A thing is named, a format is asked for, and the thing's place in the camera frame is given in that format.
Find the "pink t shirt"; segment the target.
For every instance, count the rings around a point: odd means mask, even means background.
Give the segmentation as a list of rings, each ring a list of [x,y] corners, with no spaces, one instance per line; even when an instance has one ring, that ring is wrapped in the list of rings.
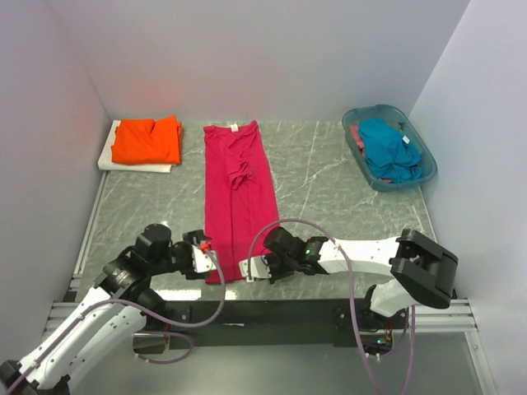
[[[205,235],[225,281],[239,281],[254,237],[279,218],[268,157],[256,121],[206,126],[204,143]]]

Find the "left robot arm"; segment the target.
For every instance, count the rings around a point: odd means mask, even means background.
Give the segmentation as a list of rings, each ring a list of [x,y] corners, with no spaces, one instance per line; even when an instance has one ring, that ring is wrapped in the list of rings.
[[[1,365],[8,394],[69,394],[75,380],[113,349],[123,337],[150,334],[163,323],[162,336],[176,336],[189,322],[170,318],[167,302],[151,288],[152,278],[178,272],[204,279],[218,268],[209,237],[202,230],[172,240],[162,224],[148,225],[134,244],[107,263],[71,314],[21,360]]]

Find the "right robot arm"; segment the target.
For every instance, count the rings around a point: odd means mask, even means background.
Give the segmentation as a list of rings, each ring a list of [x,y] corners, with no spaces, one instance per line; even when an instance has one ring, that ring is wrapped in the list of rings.
[[[414,304],[448,309],[454,293],[459,259],[433,239],[405,229],[401,235],[377,240],[331,240],[315,236],[304,241],[282,227],[264,239],[268,250],[250,259],[251,274],[270,283],[295,272],[307,276],[340,272],[388,277],[366,292],[361,318],[380,328]]]

